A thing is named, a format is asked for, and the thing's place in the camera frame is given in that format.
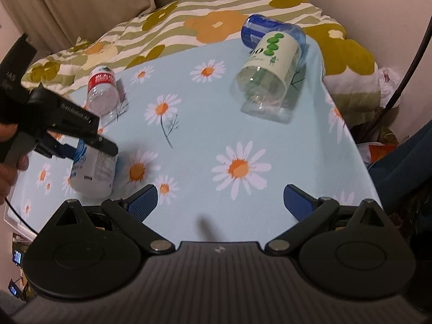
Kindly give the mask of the person's left hand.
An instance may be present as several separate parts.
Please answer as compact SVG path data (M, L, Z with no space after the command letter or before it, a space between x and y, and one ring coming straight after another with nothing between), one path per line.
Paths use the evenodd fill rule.
M1 124L1 142L6 142L13 137L17 130L16 124ZM17 167L5 163L0 165L0 204L3 205L5 198L9 195L11 188L16 184L18 171L26 171L29 167L29 157L22 156Z

